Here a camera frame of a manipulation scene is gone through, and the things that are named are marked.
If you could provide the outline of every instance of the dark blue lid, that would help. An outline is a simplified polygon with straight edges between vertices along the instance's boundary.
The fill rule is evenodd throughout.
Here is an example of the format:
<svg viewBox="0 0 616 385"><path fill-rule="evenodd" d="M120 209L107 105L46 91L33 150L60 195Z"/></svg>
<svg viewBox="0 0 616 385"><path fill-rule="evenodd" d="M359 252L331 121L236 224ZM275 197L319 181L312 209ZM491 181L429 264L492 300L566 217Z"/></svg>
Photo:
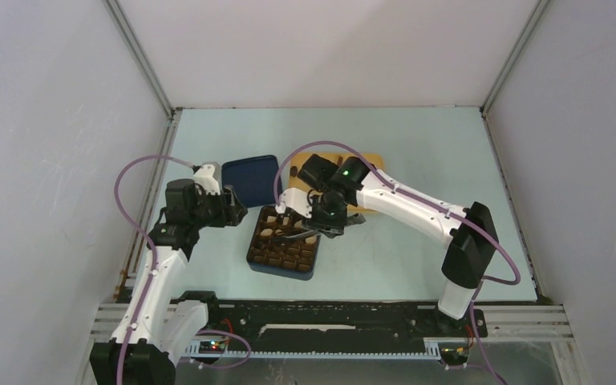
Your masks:
<svg viewBox="0 0 616 385"><path fill-rule="evenodd" d="M275 205L273 180L278 168L278 158L275 155L233 160L223 164L223 185L232 185L237 198L247 209ZM282 179L277 191L278 194L282 192Z"/></svg>

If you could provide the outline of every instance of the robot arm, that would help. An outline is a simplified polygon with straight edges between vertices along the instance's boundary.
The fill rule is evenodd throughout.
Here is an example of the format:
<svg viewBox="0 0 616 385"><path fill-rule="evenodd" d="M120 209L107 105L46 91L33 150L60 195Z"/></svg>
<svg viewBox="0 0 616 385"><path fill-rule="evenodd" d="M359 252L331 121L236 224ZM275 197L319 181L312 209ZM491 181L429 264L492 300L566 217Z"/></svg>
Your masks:
<svg viewBox="0 0 616 385"><path fill-rule="evenodd" d="M217 304L183 301L164 324L172 286L178 282L204 227L237 226L246 208L230 187L222 187L218 164L195 167L192 179L167 183L166 207L150 232L155 249L147 252L126 314L110 342L96 342L91 367L98 385L114 385L119 365L124 383L173 383L176 365L192 337L209 323ZM120 350L127 345L125 360Z"/></svg>
<svg viewBox="0 0 616 385"><path fill-rule="evenodd" d="M303 226L309 231L336 237L343 235L348 225L347 206L355 205L387 214L435 238L447 250L442 270L448 280L438 302L438 311L441 317L447 318L444 321L448 324L463 320L492 260L494 247L474 230L450 217L449 213L439 213L396 190L402 188L465 217L496 239L489 209L477 202L471 208L465 208L440 201L400 184L383 171L377 170L377 173L394 188L384 185L359 158L348 158L338 167L313 155L299 171L298 178L322 195L311 197L311 205L308 205L305 192L289 188L280 196L276 210L284 213L292 209L306 218Z"/></svg>

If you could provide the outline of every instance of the white wall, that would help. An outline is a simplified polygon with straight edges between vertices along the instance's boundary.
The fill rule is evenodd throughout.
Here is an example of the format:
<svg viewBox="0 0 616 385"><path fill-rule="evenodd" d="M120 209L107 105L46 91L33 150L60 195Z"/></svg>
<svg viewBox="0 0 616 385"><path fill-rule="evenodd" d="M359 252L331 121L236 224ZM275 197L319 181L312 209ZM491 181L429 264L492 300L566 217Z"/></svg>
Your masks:
<svg viewBox="0 0 616 385"><path fill-rule="evenodd" d="M616 383L616 2L553 2L489 121L540 278Z"/></svg>
<svg viewBox="0 0 616 385"><path fill-rule="evenodd" d="M0 383L73 383L165 122L100 0L0 2Z"/></svg>
<svg viewBox="0 0 616 385"><path fill-rule="evenodd" d="M122 1L180 107L480 106L537 0Z"/></svg>

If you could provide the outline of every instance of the cutting board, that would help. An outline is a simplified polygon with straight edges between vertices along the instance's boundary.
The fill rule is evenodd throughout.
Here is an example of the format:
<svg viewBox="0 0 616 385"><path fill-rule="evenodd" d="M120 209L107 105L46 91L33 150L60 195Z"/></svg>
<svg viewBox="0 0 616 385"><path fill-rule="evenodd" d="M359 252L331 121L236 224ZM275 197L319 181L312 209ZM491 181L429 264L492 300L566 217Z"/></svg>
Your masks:
<svg viewBox="0 0 616 385"><path fill-rule="evenodd" d="M353 154L350 154L349 152L336 152L336 153L332 153L332 152L300 152L298 154L296 154L293 158L291 158L290 161L290 170L292 168L296 168L297 174L298 174L298 170L301 169L301 167L303 166L303 164L306 162L306 160L308 160L308 158L310 158L311 155L313 154L318 154L319 156L329 160L330 162L336 163L339 166L341 165L341 163L343 163L346 159L348 159L350 156L353 156ZM381 159L381 156L379 154L373 154L373 153L363 153L363 155L365 156L365 159L367 159L368 162L370 162L371 164L373 164L374 166L376 166L376 168L380 168L383 171L386 171L383 167L383 160ZM305 192L308 192L308 190L310 190L310 187L308 187L307 184L303 183L300 179L298 179L296 176L291 176L292 172L290 173L290 177L289 177L289 187L295 187L295 188L299 188ZM368 209L363 209L362 207L355 207L353 205L349 205L348 206L348 212L349 213L376 213L376 211L373 210L368 210Z"/></svg>

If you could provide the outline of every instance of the red wire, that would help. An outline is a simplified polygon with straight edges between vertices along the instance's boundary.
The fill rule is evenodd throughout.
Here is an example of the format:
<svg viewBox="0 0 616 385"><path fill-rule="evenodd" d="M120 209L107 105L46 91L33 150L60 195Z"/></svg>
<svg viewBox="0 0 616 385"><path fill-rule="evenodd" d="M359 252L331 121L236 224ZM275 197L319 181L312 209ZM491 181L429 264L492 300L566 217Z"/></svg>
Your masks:
<svg viewBox="0 0 616 385"><path fill-rule="evenodd" d="M466 347L468 349L473 346L473 330L471 330L471 327L469 327L468 325L466 325L466 330L468 331L469 345Z"/></svg>
<svg viewBox="0 0 616 385"><path fill-rule="evenodd" d="M223 323L223 322L228 324L228 329L230 329L230 333L234 333L234 331L233 331L233 324L230 323L230 320L227 319L227 318L223 318L221 323Z"/></svg>

